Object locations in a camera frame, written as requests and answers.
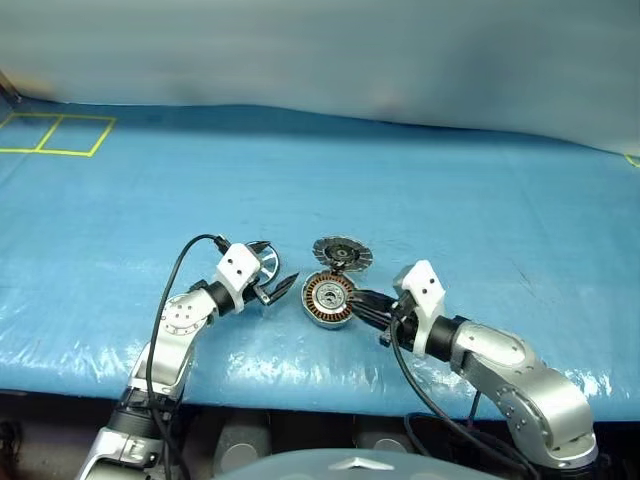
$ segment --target yellow tape square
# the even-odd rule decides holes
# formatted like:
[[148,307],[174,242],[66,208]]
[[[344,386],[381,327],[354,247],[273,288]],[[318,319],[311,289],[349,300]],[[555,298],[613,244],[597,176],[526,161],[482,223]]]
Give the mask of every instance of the yellow tape square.
[[[42,153],[49,155],[72,155],[72,156],[80,156],[80,157],[92,157],[98,148],[102,145],[104,140],[107,138],[113,126],[116,123],[115,117],[105,117],[100,115],[72,115],[66,113],[11,113],[7,118],[5,118],[0,123],[0,128],[6,126],[9,122],[11,122],[14,118],[52,118],[55,119],[53,125],[49,127],[47,132],[42,136],[40,141],[35,147],[29,148],[0,148],[0,153]],[[57,148],[45,148],[46,143],[51,139],[52,135],[58,129],[60,124],[66,118],[72,119],[81,119],[81,120],[99,120],[107,122],[104,130],[99,135],[96,142],[91,146],[89,150],[63,150]]]

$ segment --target metal disc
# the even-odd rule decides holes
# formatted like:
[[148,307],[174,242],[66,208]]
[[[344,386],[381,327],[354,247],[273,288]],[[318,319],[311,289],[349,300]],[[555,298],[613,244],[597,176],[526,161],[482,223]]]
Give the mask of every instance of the metal disc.
[[320,327],[341,327],[351,317],[349,296],[353,289],[353,282],[344,275],[314,273],[302,287],[304,309]]
[[[258,242],[249,242],[247,246],[251,246]],[[280,272],[280,256],[275,248],[269,245],[262,252],[258,254],[258,258],[262,263],[262,267],[260,268],[260,275],[258,280],[258,285],[261,287],[266,287],[278,276],[278,272]]]
[[313,244],[318,261],[333,270],[361,272],[373,263],[371,250],[348,237],[325,237]]

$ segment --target black cable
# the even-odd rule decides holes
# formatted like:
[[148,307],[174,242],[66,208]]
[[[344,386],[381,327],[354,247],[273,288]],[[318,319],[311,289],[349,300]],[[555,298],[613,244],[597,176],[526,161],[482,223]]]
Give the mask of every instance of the black cable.
[[482,392],[476,390],[476,394],[473,396],[473,403],[471,404],[471,411],[467,417],[467,428],[473,427],[473,421],[476,419],[476,412],[478,411],[478,404],[480,403],[480,397]]
[[[147,366],[146,366],[146,372],[145,372],[145,376],[147,377],[146,378],[147,394],[149,396],[149,410],[151,411],[151,416],[153,417],[153,421],[158,427],[158,430],[160,431],[160,435],[162,436],[162,439],[166,444],[167,448],[165,448],[165,452],[168,450],[171,453],[171,455],[175,458],[176,462],[178,463],[178,466],[180,467],[180,473],[182,474],[183,480],[191,480],[189,467],[187,466],[186,462],[184,461],[184,458],[182,457],[182,452],[180,452],[180,449],[178,448],[176,443],[173,441],[173,438],[171,438],[171,433],[169,431],[169,428],[167,428],[167,426],[165,425],[162,419],[162,416],[160,414],[160,411],[157,408],[156,394],[153,391],[153,382],[151,379],[151,373],[152,373],[152,366],[153,366],[153,355],[156,350],[156,342],[158,341],[158,332],[160,331],[160,318],[162,317],[162,310],[164,309],[164,306],[167,303],[167,299],[169,298],[169,293],[171,292],[171,288],[173,287],[173,282],[176,279],[178,271],[180,270],[180,265],[182,265],[182,261],[184,260],[184,257],[189,252],[189,249],[194,244],[196,244],[197,242],[205,238],[213,240],[214,243],[218,245],[218,248],[220,248],[219,247],[220,237],[216,235],[209,235],[209,234],[198,235],[197,237],[194,237],[191,240],[189,240],[189,242],[184,246],[184,248],[180,252],[180,255],[178,255],[178,258],[176,259],[176,262],[173,265],[173,270],[171,270],[171,274],[169,275],[167,284],[165,285],[164,291],[162,292],[162,297],[160,297],[160,304],[158,305],[158,311],[156,313],[156,318],[153,323],[153,332],[151,333],[151,341],[149,343],[149,356],[147,357]],[[171,462],[169,462],[168,460],[164,462],[165,476],[167,476],[168,474],[167,476],[168,479],[171,479],[171,471],[170,469],[167,470],[167,465],[170,465],[170,464]]]
[[162,448],[162,465],[164,466],[164,480],[171,480],[171,459],[169,457],[169,445],[164,443]]
[[398,365],[400,366],[400,370],[402,370],[404,377],[406,378],[407,382],[409,383],[413,391],[416,393],[416,395],[418,395],[420,400],[422,400],[424,404],[427,407],[429,407],[429,409],[433,413],[435,413],[440,418],[440,420],[442,420],[444,424],[447,425],[447,427],[449,427],[450,430],[457,433],[460,437],[464,438],[466,441],[471,443],[474,447],[476,447],[478,450],[480,450],[482,453],[484,453],[491,459],[503,465],[506,465],[507,467],[513,470],[517,470],[520,472],[527,471],[532,475],[533,478],[536,478],[536,479],[539,478],[538,472],[536,472],[533,466],[528,461],[526,461],[526,459],[525,459],[526,463],[516,462],[511,458],[507,457],[506,455],[500,453],[494,447],[491,447],[486,443],[484,443],[483,441],[479,440],[476,436],[470,433],[464,426],[454,422],[444,412],[444,410],[442,410],[431,399],[431,397],[429,397],[429,395],[427,395],[427,393],[424,390],[422,390],[422,388],[420,387],[420,385],[418,385],[418,382],[414,378],[413,374],[411,373],[411,370],[409,370],[409,366],[407,365],[407,363],[404,361],[404,358],[402,357],[402,352],[400,351],[400,344],[398,342],[399,327],[400,327],[400,321],[397,318],[394,318],[393,321],[391,322],[391,346],[393,347],[393,353],[396,357],[396,360],[398,361]]
[[413,431],[413,427],[411,426],[411,420],[413,420],[414,418],[419,418],[423,415],[424,414],[418,412],[408,413],[407,415],[405,415],[403,419],[404,429],[407,432],[409,440],[411,440],[413,446],[416,447],[416,450],[418,450],[418,452],[420,452],[420,454],[424,455],[425,457],[431,457],[431,452],[429,452],[429,450],[427,450],[427,447],[425,447],[422,441],[420,441],[416,433]]

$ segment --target blue tarp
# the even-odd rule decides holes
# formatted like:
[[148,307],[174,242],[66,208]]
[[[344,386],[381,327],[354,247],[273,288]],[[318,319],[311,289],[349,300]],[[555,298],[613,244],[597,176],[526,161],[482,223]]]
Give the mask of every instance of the blue tarp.
[[[527,339],[598,420],[640,419],[640,169],[620,155],[274,108],[21,111],[116,123],[93,156],[0,153],[1,389],[118,397],[175,256],[208,232],[271,240],[301,279],[281,303],[204,333],[187,401],[419,410],[377,331],[357,319],[326,331],[303,313],[302,278],[320,269],[311,246],[338,234],[373,251],[359,286],[391,293],[402,267],[429,259],[449,314]],[[12,119],[0,149],[34,148],[48,121]],[[43,148],[89,151],[100,122],[65,118]],[[211,278],[218,259],[198,246],[175,292]],[[411,363],[436,401],[466,415],[470,386],[435,359]]]

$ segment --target yellow tape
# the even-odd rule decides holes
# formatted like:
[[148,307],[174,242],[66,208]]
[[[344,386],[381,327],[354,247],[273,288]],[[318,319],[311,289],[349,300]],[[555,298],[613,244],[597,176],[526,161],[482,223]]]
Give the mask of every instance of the yellow tape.
[[[67,114],[67,113],[10,113],[2,122],[0,122],[0,128],[4,127],[7,123],[9,123],[15,117],[32,117],[32,118],[56,118],[56,121],[49,127],[44,136],[40,139],[38,144],[34,148],[1,148],[0,153],[42,153],[47,155],[71,155],[75,157],[93,157],[95,153],[98,151],[102,143],[105,141],[111,130],[113,130],[113,126],[116,123],[116,117],[104,117],[100,115],[75,115],[75,114]],[[60,124],[65,118],[74,118],[81,120],[102,120],[108,122],[107,126],[103,130],[103,132],[98,137],[96,143],[93,144],[90,150],[81,151],[81,150],[58,150],[52,148],[42,148],[49,141],[51,136],[58,129]]]
[[634,160],[634,158],[631,155],[627,155],[627,154],[625,154],[624,158],[626,158],[627,162],[629,162],[634,167],[640,168],[640,160]]
[[60,115],[57,118],[57,120],[53,122],[53,125],[49,127],[49,130],[47,130],[47,133],[45,133],[44,137],[42,137],[42,139],[38,142],[38,145],[36,145],[36,148],[33,149],[34,152],[39,152],[40,149],[44,147],[44,144],[47,143],[49,138],[51,138],[51,135],[53,135],[53,132],[56,131],[56,128],[58,128],[58,126],[60,125],[60,122],[62,122],[62,115]]
[[113,130],[113,126],[115,124],[116,124],[116,119],[111,118],[111,120],[109,120],[109,125],[107,125],[107,128],[105,128],[104,132],[102,132],[102,135],[100,135],[100,138],[98,138],[98,141],[95,143],[93,148],[89,150],[90,157],[93,157],[93,154],[96,153],[98,148],[100,148],[100,145],[102,145],[102,142],[104,142],[104,139],[107,138],[107,135],[111,133],[111,130]]

